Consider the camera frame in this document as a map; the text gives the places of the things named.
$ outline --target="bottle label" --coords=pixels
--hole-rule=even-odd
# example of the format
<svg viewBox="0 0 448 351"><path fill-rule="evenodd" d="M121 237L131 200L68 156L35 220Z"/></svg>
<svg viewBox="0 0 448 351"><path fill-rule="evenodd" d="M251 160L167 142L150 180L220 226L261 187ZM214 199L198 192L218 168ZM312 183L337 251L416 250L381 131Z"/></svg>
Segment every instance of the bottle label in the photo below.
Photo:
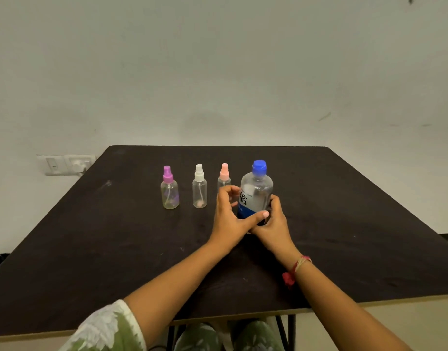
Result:
<svg viewBox="0 0 448 351"><path fill-rule="evenodd" d="M237 218L245 219L250 217L250 215L255 214L256 212L250 208L253 208L252 202L253 196L245 193L240 190L240 198L238 199L238 209L237 209ZM264 220L258 223L258 225L263 225L265 223Z"/></svg>

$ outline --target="person's left arm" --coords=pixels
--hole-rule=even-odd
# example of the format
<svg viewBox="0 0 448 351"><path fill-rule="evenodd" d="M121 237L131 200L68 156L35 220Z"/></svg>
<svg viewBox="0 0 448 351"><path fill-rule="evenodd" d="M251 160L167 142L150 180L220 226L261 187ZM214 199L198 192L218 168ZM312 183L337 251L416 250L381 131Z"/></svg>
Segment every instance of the person's left arm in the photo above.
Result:
<svg viewBox="0 0 448 351"><path fill-rule="evenodd" d="M268 211L261 211L246 219L237 219L229 199L239 192L236 186L220 188L209 241L124 299L139 324L146 345L154 342L207 273L238 244L246 232L269 216Z"/></svg>

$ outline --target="table edge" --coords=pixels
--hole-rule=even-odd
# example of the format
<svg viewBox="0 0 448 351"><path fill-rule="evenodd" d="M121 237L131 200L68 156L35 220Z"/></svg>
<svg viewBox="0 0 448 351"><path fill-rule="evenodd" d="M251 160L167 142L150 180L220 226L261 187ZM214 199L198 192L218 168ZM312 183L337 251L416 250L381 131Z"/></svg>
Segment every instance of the table edge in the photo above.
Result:
<svg viewBox="0 0 448 351"><path fill-rule="evenodd" d="M373 301L373 302L363 302L358 303L363 308L366 307L377 307L377 306L388 306L396 304L407 304L416 302L426 302L426 301L439 301L448 299L448 294L437 295L437 296L427 296L427 297L415 297L415 298L403 298L389 301ZM298 308L298 309L284 309L284 310L273 310L269 312L261 313L246 313L246 314L234 314L234 315L221 315L213 316L207 318L192 318L192 319L178 319L170 323L171 326L182 325L199 322L212 322L218 320L232 320L232 319L245 319L245 318L266 318L269 316L276 315L290 315L290 314L302 314L311 313L311 308ZM41 333L32 334L18 334L18 335L3 335L0 336L0 342L10 342L10 341L23 341L23 340L34 340L34 339L45 339L49 337L62 337L71 336L76 330L60 330L60 331L46 331Z"/></svg>

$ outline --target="transparent bottle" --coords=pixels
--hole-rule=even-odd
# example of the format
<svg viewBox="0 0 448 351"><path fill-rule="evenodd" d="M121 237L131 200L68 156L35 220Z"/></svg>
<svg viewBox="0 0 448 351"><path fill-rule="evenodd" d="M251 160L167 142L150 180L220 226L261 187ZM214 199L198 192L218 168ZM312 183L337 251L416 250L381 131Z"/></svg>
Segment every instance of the transparent bottle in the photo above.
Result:
<svg viewBox="0 0 448 351"><path fill-rule="evenodd" d="M174 209L179 205L179 184L174 181L170 166L164 166L163 181L161 183L162 205L167 209Z"/></svg>
<svg viewBox="0 0 448 351"><path fill-rule="evenodd" d="M242 178L238 200L237 218L244 219L268 208L273 192L273 180L266 175L266 162L256 160L253 170Z"/></svg>
<svg viewBox="0 0 448 351"><path fill-rule="evenodd" d="M221 174L217 178L217 190L219 188L230 185L230 177L229 177L229 166L227 164L222 164Z"/></svg>
<svg viewBox="0 0 448 351"><path fill-rule="evenodd" d="M193 206L196 208L206 207L208 183L204 179L203 165L196 165L195 179L193 180Z"/></svg>

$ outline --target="sleeve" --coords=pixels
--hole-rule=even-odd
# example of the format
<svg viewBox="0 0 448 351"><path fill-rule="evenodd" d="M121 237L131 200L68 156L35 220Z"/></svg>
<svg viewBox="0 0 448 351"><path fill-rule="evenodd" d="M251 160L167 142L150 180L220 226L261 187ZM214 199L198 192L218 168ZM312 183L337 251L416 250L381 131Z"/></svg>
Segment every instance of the sleeve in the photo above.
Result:
<svg viewBox="0 0 448 351"><path fill-rule="evenodd" d="M146 351L138 322L118 300L92 313L59 351Z"/></svg>

